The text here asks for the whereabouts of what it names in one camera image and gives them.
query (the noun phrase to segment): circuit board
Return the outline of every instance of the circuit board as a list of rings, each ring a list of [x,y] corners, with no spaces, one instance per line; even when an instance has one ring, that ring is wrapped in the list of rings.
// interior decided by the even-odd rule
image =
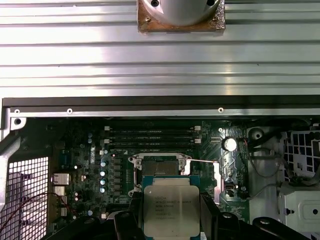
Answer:
[[[68,204],[79,215],[103,219],[128,208],[143,176],[186,173],[200,176],[200,191],[222,211],[249,222],[246,151],[241,143],[237,151],[222,148],[226,137],[246,134],[244,125],[221,120],[70,120],[59,154],[59,173],[71,178],[64,186]],[[189,170],[180,165],[181,156],[191,159]]]

